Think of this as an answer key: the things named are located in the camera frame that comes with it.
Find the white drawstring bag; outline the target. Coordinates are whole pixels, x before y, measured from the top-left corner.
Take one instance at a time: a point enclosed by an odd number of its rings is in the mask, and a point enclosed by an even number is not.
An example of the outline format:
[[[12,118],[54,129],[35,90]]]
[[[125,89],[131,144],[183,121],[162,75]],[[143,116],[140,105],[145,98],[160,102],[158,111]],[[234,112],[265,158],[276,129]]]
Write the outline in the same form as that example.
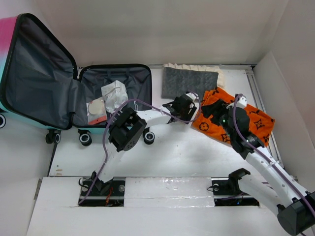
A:
[[[113,113],[128,100],[126,87],[118,80],[103,86],[101,88],[101,94],[105,101],[105,109],[108,113]]]

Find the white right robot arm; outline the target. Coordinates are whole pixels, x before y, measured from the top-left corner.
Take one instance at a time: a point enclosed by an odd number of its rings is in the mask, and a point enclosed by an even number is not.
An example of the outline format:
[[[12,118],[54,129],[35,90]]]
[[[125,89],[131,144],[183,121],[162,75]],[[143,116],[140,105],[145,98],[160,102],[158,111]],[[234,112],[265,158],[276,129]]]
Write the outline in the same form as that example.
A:
[[[315,194],[295,181],[249,130],[246,105],[243,101],[227,104],[220,99],[201,106],[201,111],[205,118],[225,130],[232,148],[262,175],[267,184],[255,180],[250,171],[240,168],[231,172],[224,184],[214,184],[213,189],[252,196],[275,214],[289,235],[302,234],[315,225]]]

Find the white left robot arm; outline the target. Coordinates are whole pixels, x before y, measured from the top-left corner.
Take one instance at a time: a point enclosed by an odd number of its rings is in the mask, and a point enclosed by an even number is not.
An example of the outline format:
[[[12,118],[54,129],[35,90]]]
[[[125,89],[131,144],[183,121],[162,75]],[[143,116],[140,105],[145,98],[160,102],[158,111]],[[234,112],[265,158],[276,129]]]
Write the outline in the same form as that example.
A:
[[[181,122],[189,124],[197,118],[195,102],[198,95],[188,91],[172,102],[157,108],[138,99],[124,102],[109,119],[103,133],[104,161],[98,172],[92,174],[89,192],[99,195],[109,191],[109,181],[114,177],[116,165],[125,152],[131,150],[145,131],[156,125]]]

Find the orange monogram towel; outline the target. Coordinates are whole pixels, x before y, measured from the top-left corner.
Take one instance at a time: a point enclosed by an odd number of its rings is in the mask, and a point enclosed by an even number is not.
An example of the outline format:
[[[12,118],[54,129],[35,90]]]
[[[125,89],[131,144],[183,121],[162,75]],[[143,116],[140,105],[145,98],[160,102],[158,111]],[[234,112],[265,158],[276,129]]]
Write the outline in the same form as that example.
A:
[[[211,105],[219,99],[222,99],[228,104],[234,102],[232,95],[228,94],[220,87],[216,87],[213,90],[205,91],[201,104]],[[249,130],[254,133],[265,146],[268,146],[275,119],[252,105],[247,105],[245,110],[250,118]],[[211,121],[203,115],[200,115],[198,119],[192,123],[192,127],[211,138],[231,144],[230,138],[224,129],[221,126],[211,123]]]

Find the powder puff plastic packet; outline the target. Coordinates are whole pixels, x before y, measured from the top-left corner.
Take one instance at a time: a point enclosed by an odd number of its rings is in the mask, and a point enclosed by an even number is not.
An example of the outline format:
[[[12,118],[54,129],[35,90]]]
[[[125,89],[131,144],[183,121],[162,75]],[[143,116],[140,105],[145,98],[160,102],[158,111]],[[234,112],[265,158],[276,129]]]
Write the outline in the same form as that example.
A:
[[[96,125],[107,121],[107,112],[103,97],[87,103],[87,117],[89,125]]]

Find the grey quilted cream-frilled cloth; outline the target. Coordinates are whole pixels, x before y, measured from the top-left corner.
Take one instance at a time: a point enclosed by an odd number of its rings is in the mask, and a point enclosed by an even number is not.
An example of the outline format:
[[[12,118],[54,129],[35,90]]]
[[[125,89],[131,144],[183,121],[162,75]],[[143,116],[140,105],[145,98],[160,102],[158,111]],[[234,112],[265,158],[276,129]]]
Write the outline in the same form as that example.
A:
[[[172,63],[163,65],[161,97],[164,99],[173,99],[188,90],[202,98],[204,92],[216,87],[225,87],[225,75],[219,66]]]

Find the pink teal kids suitcase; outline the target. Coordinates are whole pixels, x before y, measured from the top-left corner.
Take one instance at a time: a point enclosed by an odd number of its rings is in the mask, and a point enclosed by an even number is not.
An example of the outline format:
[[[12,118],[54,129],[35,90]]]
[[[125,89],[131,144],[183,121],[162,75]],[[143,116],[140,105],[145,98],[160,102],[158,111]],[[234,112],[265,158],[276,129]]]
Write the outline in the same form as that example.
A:
[[[30,13],[0,21],[0,124],[6,115],[48,130],[47,143],[76,127],[84,146],[106,122],[90,124],[87,105],[102,96],[101,88],[124,84],[130,106],[152,104],[152,73],[143,64],[101,64],[78,68],[74,57],[50,30]]]

